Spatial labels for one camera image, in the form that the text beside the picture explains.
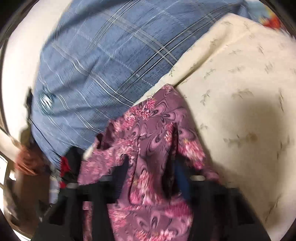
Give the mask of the person's left hand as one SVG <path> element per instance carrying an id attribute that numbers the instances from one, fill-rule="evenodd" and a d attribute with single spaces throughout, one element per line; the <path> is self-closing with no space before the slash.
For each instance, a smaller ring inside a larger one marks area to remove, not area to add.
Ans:
<path id="1" fill-rule="evenodd" d="M 46 162 L 39 148 L 22 147 L 16 156 L 14 168 L 28 176 L 41 175 L 45 171 Z"/>

